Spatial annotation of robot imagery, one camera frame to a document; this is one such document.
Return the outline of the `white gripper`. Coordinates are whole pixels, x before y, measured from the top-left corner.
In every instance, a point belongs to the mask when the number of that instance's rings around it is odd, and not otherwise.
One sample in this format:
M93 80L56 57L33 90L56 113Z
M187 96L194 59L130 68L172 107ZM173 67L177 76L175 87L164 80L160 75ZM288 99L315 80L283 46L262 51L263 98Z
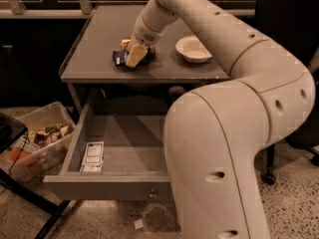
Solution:
M148 53L149 46L154 45L163 36L163 20L157 13L141 13L134 25L126 65L134 68Z

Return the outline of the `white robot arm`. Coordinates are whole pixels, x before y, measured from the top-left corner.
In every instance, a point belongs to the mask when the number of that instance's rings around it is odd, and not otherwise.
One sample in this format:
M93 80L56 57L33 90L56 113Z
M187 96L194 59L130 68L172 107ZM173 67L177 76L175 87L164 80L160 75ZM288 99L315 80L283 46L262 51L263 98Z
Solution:
M178 98L163 147L183 239L271 239L255 155L299 128L315 101L309 70L275 41L207 0L150 0L132 48L181 19L226 72Z

